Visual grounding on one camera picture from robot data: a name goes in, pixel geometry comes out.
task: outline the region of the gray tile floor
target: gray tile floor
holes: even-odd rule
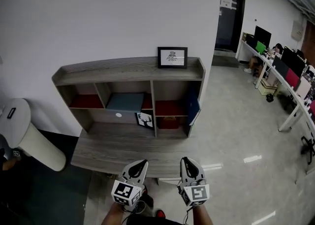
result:
[[[305,176],[300,156],[303,122],[278,132],[288,114],[278,99],[268,103],[240,68],[213,66],[195,131],[199,161],[212,198],[205,206],[215,225],[306,225],[315,214],[315,172]],[[244,163],[245,158],[261,159]],[[147,179],[155,207],[182,223],[186,207],[175,185]],[[99,225],[112,200],[113,181],[92,176],[85,225]],[[188,223],[192,224],[192,214]]]

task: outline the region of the red storage box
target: red storage box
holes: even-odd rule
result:
[[[157,127],[159,129],[178,129],[178,117],[157,117]]]

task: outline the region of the black shirt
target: black shirt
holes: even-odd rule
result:
[[[127,225],[181,225],[180,223],[170,221],[160,217],[146,217],[141,215],[131,215],[128,218]]]

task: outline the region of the desk leg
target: desk leg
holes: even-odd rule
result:
[[[240,47],[238,49],[238,52],[237,52],[237,55],[235,56],[237,61],[239,61],[239,56],[240,56],[240,52],[243,51],[243,44],[242,43],[239,43]]]
[[[274,92],[274,97],[278,96],[278,94],[279,94],[279,92],[280,92],[280,90],[281,90],[281,87],[282,87],[281,82],[278,82],[278,84],[277,84],[277,89],[276,89],[276,91]]]
[[[267,68],[267,64],[265,63],[264,67],[262,68],[261,74],[260,74],[260,76],[259,76],[259,78],[257,80],[256,86],[255,86],[256,89],[258,89],[258,87],[259,87],[259,84],[261,82],[262,77],[264,76],[266,68]]]
[[[294,118],[294,115],[296,114],[296,112],[299,110],[300,106],[296,105],[296,107],[294,108],[294,110],[292,111],[291,115],[289,115],[289,117],[285,120],[285,122],[280,126],[280,128],[278,129],[278,131],[282,131],[285,126]]]
[[[301,116],[303,115],[303,112],[300,111],[299,115],[295,117],[294,121],[292,124],[290,124],[290,128],[292,128],[301,118]]]

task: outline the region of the dark carpet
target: dark carpet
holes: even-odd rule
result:
[[[213,56],[212,64],[213,66],[228,66],[238,68],[238,60],[234,57],[228,56]]]
[[[92,171],[70,165],[78,138],[41,133],[65,153],[67,165],[55,172],[32,157],[7,171],[2,194],[11,210],[0,208],[3,224],[82,225]]]

